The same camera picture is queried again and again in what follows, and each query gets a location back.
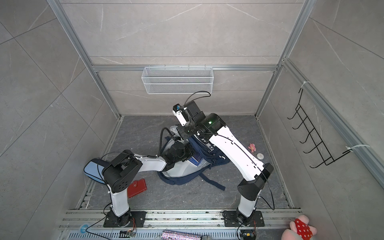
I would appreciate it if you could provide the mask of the navy blue student backpack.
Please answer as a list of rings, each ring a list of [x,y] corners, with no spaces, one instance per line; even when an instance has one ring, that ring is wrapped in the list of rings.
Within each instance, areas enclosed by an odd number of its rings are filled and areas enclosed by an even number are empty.
[[[210,180],[204,171],[226,165],[228,157],[217,147],[206,145],[197,137],[182,140],[170,129],[162,128],[160,134],[159,161],[154,171],[162,181],[169,185],[185,185],[196,177],[224,191],[225,186]]]

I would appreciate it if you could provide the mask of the dark blue book yellow label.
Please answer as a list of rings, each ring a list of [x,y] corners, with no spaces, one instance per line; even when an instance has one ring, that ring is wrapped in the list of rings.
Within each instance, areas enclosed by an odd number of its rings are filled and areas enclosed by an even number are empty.
[[[189,158],[189,162],[198,167],[203,159],[204,158],[200,153],[195,153],[191,158]]]

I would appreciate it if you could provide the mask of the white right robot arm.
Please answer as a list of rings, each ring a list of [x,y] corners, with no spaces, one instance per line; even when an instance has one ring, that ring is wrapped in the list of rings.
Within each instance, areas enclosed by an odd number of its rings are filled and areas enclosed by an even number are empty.
[[[257,199],[274,167],[255,158],[237,140],[220,116],[214,113],[206,116],[194,101],[183,106],[174,105],[173,114],[180,122],[178,133],[182,139],[194,136],[205,144],[214,145],[240,171],[243,180],[238,185],[241,199],[236,210],[236,219],[244,226],[249,225],[256,212]]]

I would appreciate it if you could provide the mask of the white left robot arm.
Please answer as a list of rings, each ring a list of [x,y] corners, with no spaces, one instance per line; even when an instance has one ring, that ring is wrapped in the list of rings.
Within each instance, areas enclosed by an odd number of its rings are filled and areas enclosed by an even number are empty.
[[[112,201],[103,227],[117,228],[133,224],[128,187],[139,172],[172,170],[178,163],[189,160],[194,154],[192,145],[181,141],[175,141],[169,148],[160,147],[155,156],[136,155],[130,150],[121,152],[102,171]]]

